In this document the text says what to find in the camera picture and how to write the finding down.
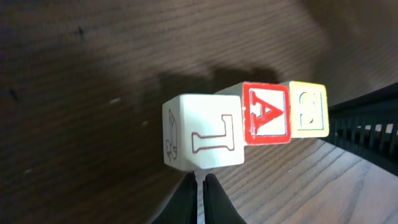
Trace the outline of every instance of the toy block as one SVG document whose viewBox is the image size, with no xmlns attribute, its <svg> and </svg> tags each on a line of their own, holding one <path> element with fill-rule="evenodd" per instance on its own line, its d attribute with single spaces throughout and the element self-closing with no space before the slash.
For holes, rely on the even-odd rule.
<svg viewBox="0 0 398 224">
<path fill-rule="evenodd" d="M 242 82 L 215 94 L 240 97 L 247 145 L 290 142 L 289 90 L 286 86 Z"/>
<path fill-rule="evenodd" d="M 183 94 L 163 104 L 164 163 L 189 171 L 244 162 L 238 96 Z"/>
<path fill-rule="evenodd" d="M 289 88 L 292 138 L 328 136 L 328 101 L 325 86 L 296 81 L 281 85 Z"/>
</svg>

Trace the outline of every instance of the yellow block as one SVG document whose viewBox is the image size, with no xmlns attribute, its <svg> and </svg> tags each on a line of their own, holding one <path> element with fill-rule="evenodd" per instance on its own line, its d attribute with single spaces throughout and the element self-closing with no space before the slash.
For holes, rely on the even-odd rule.
<svg viewBox="0 0 398 224">
<path fill-rule="evenodd" d="M 291 81 L 289 88 L 292 138 L 329 135 L 328 102 L 324 85 Z"/>
</svg>

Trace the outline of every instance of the brown surface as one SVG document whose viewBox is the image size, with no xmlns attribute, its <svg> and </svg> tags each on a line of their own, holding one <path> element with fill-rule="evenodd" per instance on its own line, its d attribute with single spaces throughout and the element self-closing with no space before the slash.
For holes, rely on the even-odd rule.
<svg viewBox="0 0 398 224">
<path fill-rule="evenodd" d="M 10 2 L 0 215 L 13 223 L 149 221 L 183 175 L 159 153 L 160 106 L 179 93 L 301 80 L 333 105 L 398 81 L 384 1 Z M 245 153 L 208 172 L 248 223 L 398 222 L 397 178 L 350 153 L 314 139 Z"/>
</svg>

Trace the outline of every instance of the table surface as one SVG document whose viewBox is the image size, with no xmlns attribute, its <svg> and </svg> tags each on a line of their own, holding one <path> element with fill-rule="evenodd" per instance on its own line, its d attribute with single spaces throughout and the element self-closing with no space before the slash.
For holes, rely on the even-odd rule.
<svg viewBox="0 0 398 224">
<path fill-rule="evenodd" d="M 160 108 L 180 93 L 300 80 L 323 83 L 335 105 L 398 82 L 395 3 L 0 5 L 0 216 L 11 223 L 149 222 L 184 175 L 160 153 Z M 398 178 L 331 144 L 245 156 L 196 175 L 215 173 L 248 223 L 398 223 Z"/>
</svg>

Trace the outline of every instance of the red block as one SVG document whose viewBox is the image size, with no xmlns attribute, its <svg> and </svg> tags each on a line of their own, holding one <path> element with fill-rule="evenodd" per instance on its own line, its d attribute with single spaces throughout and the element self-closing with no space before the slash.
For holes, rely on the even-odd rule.
<svg viewBox="0 0 398 224">
<path fill-rule="evenodd" d="M 290 142 L 290 103 L 286 86 L 243 83 L 244 140 L 247 145 Z"/>
</svg>

